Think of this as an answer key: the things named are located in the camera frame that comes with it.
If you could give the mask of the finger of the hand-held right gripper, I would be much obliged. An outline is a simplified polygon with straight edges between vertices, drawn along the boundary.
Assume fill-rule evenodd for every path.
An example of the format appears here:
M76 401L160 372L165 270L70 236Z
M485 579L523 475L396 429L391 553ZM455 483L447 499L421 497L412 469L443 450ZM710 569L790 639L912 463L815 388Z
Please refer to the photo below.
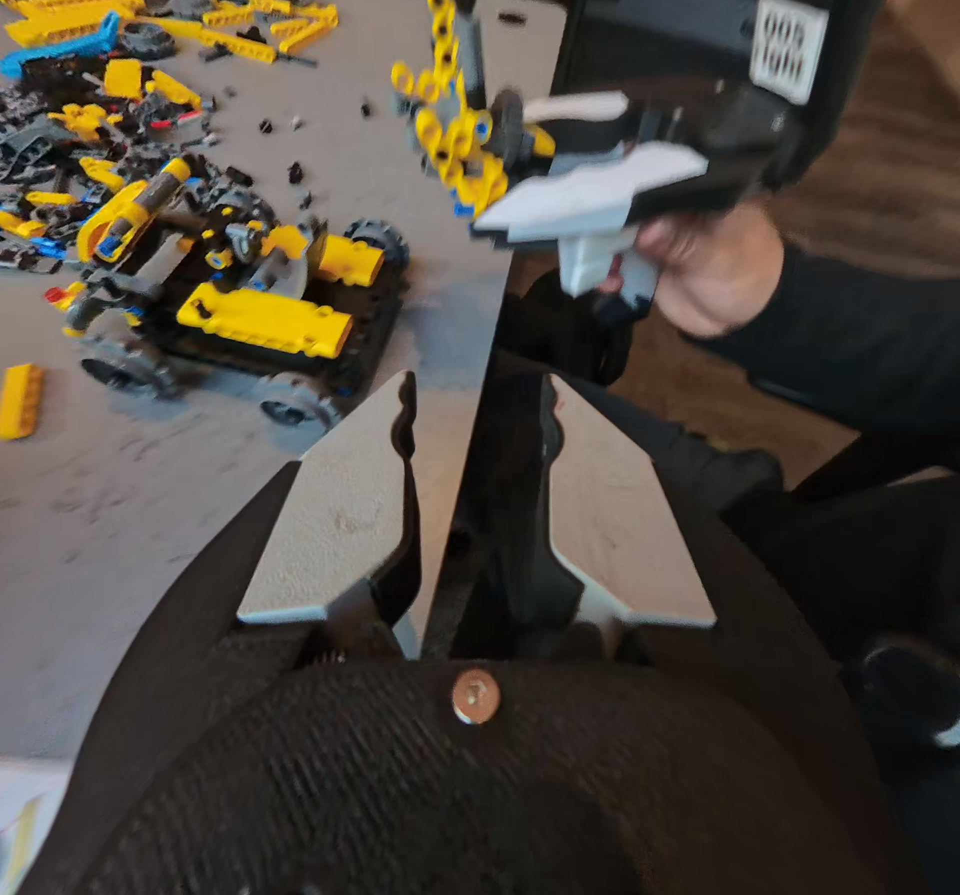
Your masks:
M617 160L526 179L476 216L471 228L511 244L613 233L627 225L637 195L701 177L709 165L689 146L645 142Z
M556 121L606 123L620 119L630 107L630 99L621 90L583 92L527 101L522 117L526 124Z

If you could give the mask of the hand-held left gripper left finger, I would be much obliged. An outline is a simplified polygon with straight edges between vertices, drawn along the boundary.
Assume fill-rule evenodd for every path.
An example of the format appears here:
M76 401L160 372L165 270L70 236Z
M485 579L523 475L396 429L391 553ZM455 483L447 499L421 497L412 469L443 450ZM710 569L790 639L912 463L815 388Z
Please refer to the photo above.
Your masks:
M417 383L397 373L300 458L236 616L401 622L422 586L412 470Z

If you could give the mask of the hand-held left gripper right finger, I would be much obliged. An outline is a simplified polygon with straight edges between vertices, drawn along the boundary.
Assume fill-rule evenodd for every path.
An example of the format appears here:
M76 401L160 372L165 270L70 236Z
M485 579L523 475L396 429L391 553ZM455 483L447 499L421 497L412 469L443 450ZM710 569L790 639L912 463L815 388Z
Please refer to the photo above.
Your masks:
M712 629L716 613L653 461L558 375L546 379L548 547L598 629Z

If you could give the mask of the yellow grey toy excavator arm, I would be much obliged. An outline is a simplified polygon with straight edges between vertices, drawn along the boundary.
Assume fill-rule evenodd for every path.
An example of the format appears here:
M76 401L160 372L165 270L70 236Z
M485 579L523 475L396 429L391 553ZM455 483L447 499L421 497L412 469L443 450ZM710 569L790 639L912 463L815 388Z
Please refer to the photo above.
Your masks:
M424 171L450 192L454 210L474 219L508 192L511 181L549 168L556 140L524 118L515 89L489 101L476 0L426 0L432 63L390 70L394 110L406 120Z

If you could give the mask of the yellow black toy vehicle chassis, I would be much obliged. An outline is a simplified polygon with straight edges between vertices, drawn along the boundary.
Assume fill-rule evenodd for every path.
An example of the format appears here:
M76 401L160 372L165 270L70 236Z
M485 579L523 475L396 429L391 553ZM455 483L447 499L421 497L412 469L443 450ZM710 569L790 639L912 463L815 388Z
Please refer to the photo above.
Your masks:
M91 379L168 401L186 363L238 372L270 421L324 431L377 373L410 265L395 226L284 224L241 172L193 153L121 181L73 248L77 279L44 297Z

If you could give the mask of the person's right forearm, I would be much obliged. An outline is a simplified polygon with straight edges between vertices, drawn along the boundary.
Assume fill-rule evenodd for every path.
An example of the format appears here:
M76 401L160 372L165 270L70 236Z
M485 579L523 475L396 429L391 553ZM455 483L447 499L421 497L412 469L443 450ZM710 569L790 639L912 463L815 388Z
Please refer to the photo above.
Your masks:
M754 319L687 340L850 429L958 437L957 277L889 275L788 242Z

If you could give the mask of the person's right hand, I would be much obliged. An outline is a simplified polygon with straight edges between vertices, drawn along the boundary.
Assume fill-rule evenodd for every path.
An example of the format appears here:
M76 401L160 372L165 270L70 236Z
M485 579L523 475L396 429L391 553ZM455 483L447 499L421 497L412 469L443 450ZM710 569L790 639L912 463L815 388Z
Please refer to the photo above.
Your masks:
M654 304L682 333L724 337L756 318L784 269L785 242L762 201L643 223L634 248L658 268Z

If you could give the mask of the short yellow toy beam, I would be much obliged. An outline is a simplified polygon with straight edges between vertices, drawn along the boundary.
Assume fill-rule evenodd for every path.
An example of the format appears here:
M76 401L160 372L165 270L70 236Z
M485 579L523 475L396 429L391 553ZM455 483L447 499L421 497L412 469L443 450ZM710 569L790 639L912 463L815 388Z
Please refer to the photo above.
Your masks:
M44 370L34 363L6 368L1 389L1 439L18 441L37 429Z

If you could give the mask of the group of long yellow beams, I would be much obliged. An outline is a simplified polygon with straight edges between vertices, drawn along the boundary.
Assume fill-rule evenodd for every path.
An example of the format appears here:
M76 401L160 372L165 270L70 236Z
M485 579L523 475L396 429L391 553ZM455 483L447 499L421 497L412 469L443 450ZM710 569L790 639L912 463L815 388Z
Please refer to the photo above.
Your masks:
M266 65L303 61L302 51L340 21L335 4L294 0L198 0L198 18L149 13L147 0L2 0L2 6L19 16L6 25L13 52L88 35L115 11L123 19L121 30L128 22L153 23L176 43L187 40L214 55L225 52Z

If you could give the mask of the toy instruction booklet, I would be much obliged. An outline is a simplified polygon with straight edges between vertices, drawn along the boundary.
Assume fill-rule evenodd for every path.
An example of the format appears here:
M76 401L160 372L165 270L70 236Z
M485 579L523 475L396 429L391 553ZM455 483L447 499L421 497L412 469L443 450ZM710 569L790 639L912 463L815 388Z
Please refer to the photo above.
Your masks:
M1 757L1 893L17 893L63 802L73 761Z

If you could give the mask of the grey round toy hub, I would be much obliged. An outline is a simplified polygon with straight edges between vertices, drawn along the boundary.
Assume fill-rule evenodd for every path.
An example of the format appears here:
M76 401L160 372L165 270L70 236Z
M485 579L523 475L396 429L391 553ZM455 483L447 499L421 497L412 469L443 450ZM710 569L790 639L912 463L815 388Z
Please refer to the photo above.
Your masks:
M177 54L174 37L162 26L147 21L129 21L120 31L118 49L140 61L161 61Z

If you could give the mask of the pile of small toy parts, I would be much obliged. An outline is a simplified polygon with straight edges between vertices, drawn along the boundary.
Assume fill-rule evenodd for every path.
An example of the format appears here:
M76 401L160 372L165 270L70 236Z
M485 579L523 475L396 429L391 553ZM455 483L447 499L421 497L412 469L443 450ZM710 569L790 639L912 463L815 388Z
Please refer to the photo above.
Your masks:
M252 176L202 150L219 141L218 104L147 61L68 54L19 65L2 86L2 269L56 274L78 264L83 225L123 190L176 158L190 168L187 206L205 212Z

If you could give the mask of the blue curved toy beam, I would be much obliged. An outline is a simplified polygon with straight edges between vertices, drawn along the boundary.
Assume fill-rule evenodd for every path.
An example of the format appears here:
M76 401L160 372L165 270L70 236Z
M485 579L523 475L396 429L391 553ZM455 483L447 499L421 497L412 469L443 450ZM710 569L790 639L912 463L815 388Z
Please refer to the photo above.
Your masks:
M108 55L116 46L122 24L121 14L109 11L101 19L97 30L90 34L7 54L1 59L1 74L16 82L22 77L23 67L32 61Z

